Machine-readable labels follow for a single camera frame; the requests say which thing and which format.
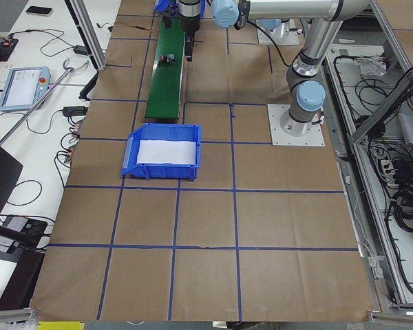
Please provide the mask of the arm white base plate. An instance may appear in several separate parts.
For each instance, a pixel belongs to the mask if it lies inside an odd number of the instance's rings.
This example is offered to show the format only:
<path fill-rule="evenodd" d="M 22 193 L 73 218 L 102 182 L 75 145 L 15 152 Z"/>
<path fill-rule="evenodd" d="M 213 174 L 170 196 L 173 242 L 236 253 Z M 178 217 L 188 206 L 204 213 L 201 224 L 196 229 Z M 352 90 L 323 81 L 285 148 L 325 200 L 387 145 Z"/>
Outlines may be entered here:
<path fill-rule="evenodd" d="M 317 115 L 309 123 L 295 122 L 289 104 L 267 104 L 273 146 L 325 146 Z"/>
<path fill-rule="evenodd" d="M 292 19 L 261 19 L 256 24 L 268 33 L 277 45 L 299 45 L 298 29 Z"/>

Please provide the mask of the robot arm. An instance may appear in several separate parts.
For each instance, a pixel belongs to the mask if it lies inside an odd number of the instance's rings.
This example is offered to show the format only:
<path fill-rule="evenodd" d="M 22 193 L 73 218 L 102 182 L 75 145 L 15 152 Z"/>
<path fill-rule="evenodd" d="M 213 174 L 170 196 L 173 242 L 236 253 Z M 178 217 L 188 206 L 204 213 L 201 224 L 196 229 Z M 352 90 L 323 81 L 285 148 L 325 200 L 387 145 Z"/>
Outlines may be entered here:
<path fill-rule="evenodd" d="M 326 90 L 314 78 L 330 44 L 343 21 L 361 13 L 368 4 L 349 0 L 212 1 L 211 14 L 217 26 L 237 30 L 256 19 L 312 19 L 304 46 L 287 71 L 292 102 L 280 120 L 287 134 L 299 137 L 310 130 L 326 99 Z"/>

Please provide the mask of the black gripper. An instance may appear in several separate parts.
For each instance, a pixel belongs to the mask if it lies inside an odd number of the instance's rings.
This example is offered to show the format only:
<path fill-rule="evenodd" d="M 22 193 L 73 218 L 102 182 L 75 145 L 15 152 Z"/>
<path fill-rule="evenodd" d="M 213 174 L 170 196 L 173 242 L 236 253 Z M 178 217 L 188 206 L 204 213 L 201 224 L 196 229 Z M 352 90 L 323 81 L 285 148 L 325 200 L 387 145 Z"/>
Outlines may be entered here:
<path fill-rule="evenodd" d="M 180 20 L 185 33 L 184 55 L 187 62 L 193 61 L 195 33 L 200 29 L 200 6 L 168 6 L 163 12 L 165 27 L 170 28 L 173 19 Z"/>

